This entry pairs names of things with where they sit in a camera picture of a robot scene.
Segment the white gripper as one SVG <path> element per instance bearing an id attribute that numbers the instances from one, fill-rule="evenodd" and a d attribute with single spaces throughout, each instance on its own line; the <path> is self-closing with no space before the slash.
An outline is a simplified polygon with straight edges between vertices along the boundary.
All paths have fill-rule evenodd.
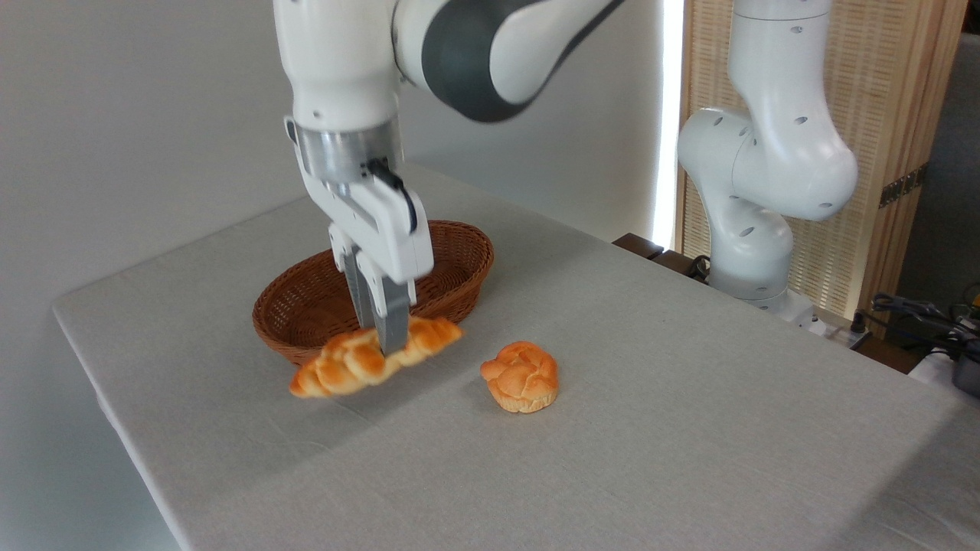
<path id="1" fill-rule="evenodd" d="M 407 345 L 414 281 L 430 273 L 432 245 L 417 193 L 397 172 L 403 159 L 396 119 L 353 132 L 284 125 L 305 190 L 335 224 L 328 235 L 361 328 L 377 329 L 386 356 Z"/>

